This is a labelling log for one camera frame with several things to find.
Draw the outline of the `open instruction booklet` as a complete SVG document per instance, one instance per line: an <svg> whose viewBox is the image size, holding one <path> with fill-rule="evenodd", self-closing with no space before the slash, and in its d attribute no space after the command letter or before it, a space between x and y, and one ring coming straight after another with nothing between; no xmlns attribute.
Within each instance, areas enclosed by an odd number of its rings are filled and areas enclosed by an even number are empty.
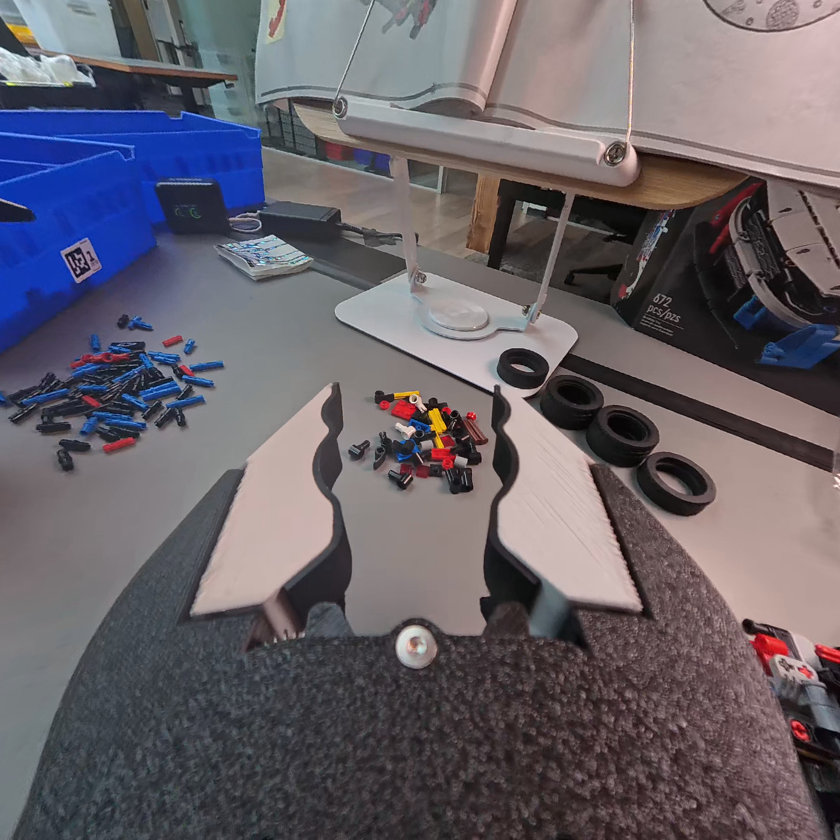
<svg viewBox="0 0 840 840"><path fill-rule="evenodd" d="M838 189L838 1L262 2L258 102L629 186L641 153Z"/></svg>

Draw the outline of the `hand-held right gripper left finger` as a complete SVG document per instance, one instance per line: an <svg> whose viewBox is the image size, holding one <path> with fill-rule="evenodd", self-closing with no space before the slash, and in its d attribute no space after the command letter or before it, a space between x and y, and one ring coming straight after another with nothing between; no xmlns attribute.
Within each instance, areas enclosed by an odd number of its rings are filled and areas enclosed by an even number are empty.
<svg viewBox="0 0 840 840"><path fill-rule="evenodd" d="M283 642L305 634L317 604L344 607L352 552L333 492L342 430L334 382L248 457L209 540L190 619L253 615L268 641Z"/></svg>

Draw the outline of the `white book stand wooden board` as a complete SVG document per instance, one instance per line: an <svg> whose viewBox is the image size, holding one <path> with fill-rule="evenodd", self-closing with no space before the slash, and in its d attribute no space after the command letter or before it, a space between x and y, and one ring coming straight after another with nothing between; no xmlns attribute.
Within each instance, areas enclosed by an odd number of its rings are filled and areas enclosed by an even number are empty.
<svg viewBox="0 0 840 840"><path fill-rule="evenodd" d="M628 187L653 140L700 140L744 32L706 2L281 2L264 12L260 92L331 99L343 131L436 155ZM535 302L510 302L417 264L405 156L392 163L406 270L337 307L345 325L491 391L509 348L550 371L579 335L541 315L566 207Z"/></svg>

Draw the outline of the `pile of blue black pins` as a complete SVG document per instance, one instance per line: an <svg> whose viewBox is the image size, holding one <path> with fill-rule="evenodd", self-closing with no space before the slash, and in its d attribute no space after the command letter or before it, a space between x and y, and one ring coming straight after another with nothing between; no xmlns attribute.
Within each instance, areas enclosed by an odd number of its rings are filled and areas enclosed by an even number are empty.
<svg viewBox="0 0 840 840"><path fill-rule="evenodd" d="M131 451L154 431L185 432L225 369L200 349L180 334L105 343L92 333L86 352L58 371L3 391L2 417L14 427L31 427L49 445L55 471L71 475L78 456Z"/></svg>

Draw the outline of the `black table frame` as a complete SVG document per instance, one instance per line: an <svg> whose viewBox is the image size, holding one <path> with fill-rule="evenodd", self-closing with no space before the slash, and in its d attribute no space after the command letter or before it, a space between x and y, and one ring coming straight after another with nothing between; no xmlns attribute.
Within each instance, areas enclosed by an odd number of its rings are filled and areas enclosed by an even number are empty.
<svg viewBox="0 0 840 840"><path fill-rule="evenodd" d="M509 244L518 204L541 208L542 221L525 223ZM531 281L542 279L553 239L550 227L559 221L566 204L561 192L501 181L487 266ZM640 206L577 196L570 205L566 238L554 265L551 285L607 302L647 219L648 210Z"/></svg>

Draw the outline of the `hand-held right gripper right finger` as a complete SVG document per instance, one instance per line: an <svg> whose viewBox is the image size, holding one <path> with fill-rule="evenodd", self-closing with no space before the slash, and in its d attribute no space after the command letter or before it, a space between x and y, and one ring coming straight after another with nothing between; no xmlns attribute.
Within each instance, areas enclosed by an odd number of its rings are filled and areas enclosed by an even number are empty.
<svg viewBox="0 0 840 840"><path fill-rule="evenodd" d="M482 614L518 604L537 637L574 639L578 612L643 616L644 600L596 481L595 462L508 386L493 393Z"/></svg>

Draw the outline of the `wooden side table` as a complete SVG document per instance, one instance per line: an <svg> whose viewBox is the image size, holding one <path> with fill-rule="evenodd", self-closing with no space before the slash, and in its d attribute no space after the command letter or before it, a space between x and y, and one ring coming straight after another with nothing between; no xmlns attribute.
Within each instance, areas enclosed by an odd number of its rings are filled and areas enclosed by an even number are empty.
<svg viewBox="0 0 840 840"><path fill-rule="evenodd" d="M238 76L232 72L170 64L150 59L90 57L74 54L68 54L68 57L76 63L91 68L120 72L133 77L159 78L166 85L179 88L182 94L183 109L192 113L200 112L194 96L195 89L206 90L219 83L223 83L226 88L231 88L238 80Z"/></svg>

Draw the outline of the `black power adapter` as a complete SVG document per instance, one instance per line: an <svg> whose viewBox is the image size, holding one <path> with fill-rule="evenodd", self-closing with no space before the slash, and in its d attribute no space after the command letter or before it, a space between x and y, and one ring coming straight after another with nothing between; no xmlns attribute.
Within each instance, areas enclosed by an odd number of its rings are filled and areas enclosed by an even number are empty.
<svg viewBox="0 0 840 840"><path fill-rule="evenodd" d="M341 211L337 207L273 202L257 212L261 231L292 240L327 241L342 237Z"/></svg>

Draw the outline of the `partly built toy car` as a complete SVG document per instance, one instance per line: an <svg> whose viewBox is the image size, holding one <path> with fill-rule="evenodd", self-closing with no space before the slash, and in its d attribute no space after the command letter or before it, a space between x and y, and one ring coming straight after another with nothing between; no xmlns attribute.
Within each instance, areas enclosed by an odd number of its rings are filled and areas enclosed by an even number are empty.
<svg viewBox="0 0 840 840"><path fill-rule="evenodd" d="M839 653L785 628L742 620L812 786L838 792Z"/></svg>

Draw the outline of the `black rubber toy tire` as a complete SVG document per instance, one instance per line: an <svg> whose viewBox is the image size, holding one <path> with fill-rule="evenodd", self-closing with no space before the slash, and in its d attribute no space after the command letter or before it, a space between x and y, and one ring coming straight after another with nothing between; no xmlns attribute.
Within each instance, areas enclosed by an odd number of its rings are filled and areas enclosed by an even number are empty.
<svg viewBox="0 0 840 840"><path fill-rule="evenodd" d="M658 446L658 427L646 415L627 406L604 406L585 430L590 450L617 467L636 467Z"/></svg>
<svg viewBox="0 0 840 840"><path fill-rule="evenodd" d="M682 455L666 451L649 455L638 466L636 478L647 499L683 518L698 515L718 494L714 480L703 468Z"/></svg>
<svg viewBox="0 0 840 840"><path fill-rule="evenodd" d="M581 431L604 407L601 390L574 374L560 374L549 380L540 398L543 416L553 425Z"/></svg>
<svg viewBox="0 0 840 840"><path fill-rule="evenodd" d="M534 350L509 348L498 358L497 373L503 382L519 390L539 389L550 373L550 364Z"/></svg>

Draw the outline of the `blue plastic bin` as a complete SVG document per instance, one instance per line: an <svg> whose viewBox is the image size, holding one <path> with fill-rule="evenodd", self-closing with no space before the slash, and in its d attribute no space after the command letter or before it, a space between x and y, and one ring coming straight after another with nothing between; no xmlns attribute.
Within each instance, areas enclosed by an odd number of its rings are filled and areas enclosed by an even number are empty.
<svg viewBox="0 0 840 840"><path fill-rule="evenodd" d="M3 110L4 133L131 145L152 225L165 217L157 182L213 179L229 209L260 207L266 199L260 131L236 122L183 112L140 110Z"/></svg>

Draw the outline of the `black toy car box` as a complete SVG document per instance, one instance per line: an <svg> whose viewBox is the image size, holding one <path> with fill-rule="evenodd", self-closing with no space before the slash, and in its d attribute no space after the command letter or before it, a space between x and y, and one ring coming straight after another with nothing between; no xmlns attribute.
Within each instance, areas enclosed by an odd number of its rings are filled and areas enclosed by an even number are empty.
<svg viewBox="0 0 840 840"><path fill-rule="evenodd" d="M752 178L651 212L611 303L638 332L838 415L837 196Z"/></svg>

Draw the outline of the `pile of mixed small bricks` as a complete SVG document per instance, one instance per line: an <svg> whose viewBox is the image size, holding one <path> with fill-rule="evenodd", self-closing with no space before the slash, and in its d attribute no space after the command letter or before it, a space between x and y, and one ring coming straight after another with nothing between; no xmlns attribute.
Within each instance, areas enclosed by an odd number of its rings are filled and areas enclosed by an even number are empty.
<svg viewBox="0 0 840 840"><path fill-rule="evenodd" d="M401 492L432 480L452 496L475 491L476 469L489 443L476 413L462 413L417 389L375 390L367 401L380 414L381 428L346 448L350 462L367 464Z"/></svg>

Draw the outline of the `black power bank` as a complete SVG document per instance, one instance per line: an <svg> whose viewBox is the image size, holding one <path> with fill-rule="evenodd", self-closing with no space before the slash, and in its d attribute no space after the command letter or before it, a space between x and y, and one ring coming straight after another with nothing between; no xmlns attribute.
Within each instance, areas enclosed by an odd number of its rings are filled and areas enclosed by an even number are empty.
<svg viewBox="0 0 840 840"><path fill-rule="evenodd" d="M154 191L174 235L231 231L222 187L214 178L167 178L158 181Z"/></svg>

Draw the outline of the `blue plastic bin tagged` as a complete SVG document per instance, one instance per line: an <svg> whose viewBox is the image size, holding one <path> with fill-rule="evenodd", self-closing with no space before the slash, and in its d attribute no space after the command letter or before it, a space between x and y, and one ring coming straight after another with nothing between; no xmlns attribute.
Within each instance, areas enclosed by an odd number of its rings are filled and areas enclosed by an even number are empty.
<svg viewBox="0 0 840 840"><path fill-rule="evenodd" d="M2 199L35 215L2 223L2 351L157 245L125 146L3 134Z"/></svg>

